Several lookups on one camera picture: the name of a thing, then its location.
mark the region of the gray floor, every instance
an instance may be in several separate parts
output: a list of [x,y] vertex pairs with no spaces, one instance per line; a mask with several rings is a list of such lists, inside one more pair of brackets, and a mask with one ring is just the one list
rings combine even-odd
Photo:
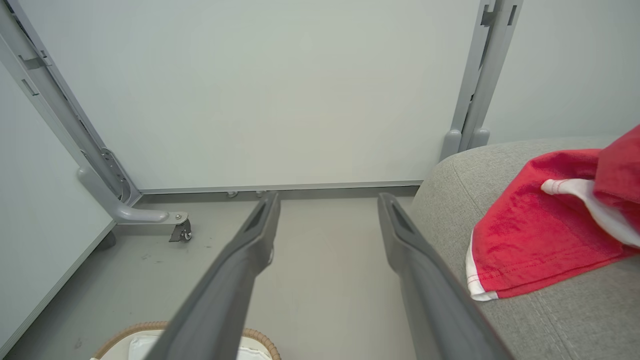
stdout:
[[[246,321],[283,359],[415,359],[372,191],[283,193],[275,257]],[[400,201],[408,208],[411,199]],[[5,359],[88,360],[134,323],[170,320],[257,203],[252,193],[144,200],[139,207],[188,211],[193,239],[168,243],[167,227],[116,228],[117,245],[85,261]]]

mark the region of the gray fabric upholstery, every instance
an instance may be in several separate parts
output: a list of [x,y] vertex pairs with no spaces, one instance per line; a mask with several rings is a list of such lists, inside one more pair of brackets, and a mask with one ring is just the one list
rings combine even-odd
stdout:
[[[536,140],[451,156],[423,182],[412,218],[466,284],[471,230],[528,160],[561,149],[602,148],[613,140]],[[636,256],[530,294],[477,304],[517,359],[639,359],[638,300]]]

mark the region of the white wall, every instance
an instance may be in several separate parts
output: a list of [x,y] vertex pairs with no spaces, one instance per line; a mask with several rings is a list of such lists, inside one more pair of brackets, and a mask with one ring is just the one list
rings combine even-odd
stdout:
[[419,181],[478,0],[20,0],[136,186]]
[[2,63],[0,168],[3,357],[111,217],[76,179],[78,164]]
[[640,123],[639,17],[638,0],[525,0],[484,121],[489,143]]

